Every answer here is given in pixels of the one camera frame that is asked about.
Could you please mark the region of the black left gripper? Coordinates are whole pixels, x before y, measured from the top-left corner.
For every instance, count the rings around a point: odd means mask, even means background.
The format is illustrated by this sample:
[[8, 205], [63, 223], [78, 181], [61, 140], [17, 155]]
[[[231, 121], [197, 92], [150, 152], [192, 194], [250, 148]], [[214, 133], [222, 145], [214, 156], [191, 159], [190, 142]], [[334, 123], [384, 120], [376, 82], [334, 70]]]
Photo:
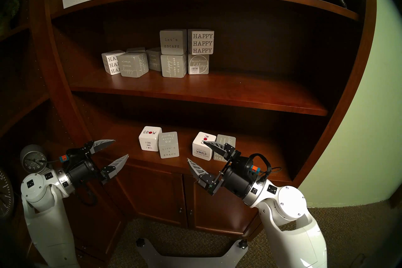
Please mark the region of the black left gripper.
[[[93, 155], [115, 142], [114, 139], [91, 140], [83, 146], [82, 151], [85, 155]], [[64, 172], [72, 186], [77, 189], [92, 179], [97, 179], [101, 182], [110, 181], [120, 172], [128, 158], [129, 155], [126, 154], [101, 170], [91, 158], [86, 158], [79, 163], [73, 164], [71, 164], [72, 161], [70, 160], [64, 163]]]

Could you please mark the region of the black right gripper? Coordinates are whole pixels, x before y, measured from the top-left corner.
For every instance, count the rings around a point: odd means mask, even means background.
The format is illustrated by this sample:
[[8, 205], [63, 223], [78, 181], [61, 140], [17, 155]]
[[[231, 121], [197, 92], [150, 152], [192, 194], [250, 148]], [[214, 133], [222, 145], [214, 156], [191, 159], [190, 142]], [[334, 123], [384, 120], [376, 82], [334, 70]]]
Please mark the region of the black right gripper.
[[251, 186], [256, 181], [260, 171], [260, 168], [253, 168], [254, 157], [240, 157], [241, 152], [228, 143], [223, 145], [214, 141], [204, 141], [204, 145], [219, 154], [220, 157], [224, 158], [224, 161], [232, 163], [224, 166], [223, 178], [219, 180], [220, 174], [218, 176], [209, 174], [188, 158], [189, 169], [196, 179], [196, 183], [207, 192], [211, 192], [212, 196], [222, 186], [237, 197], [244, 199], [250, 192]]

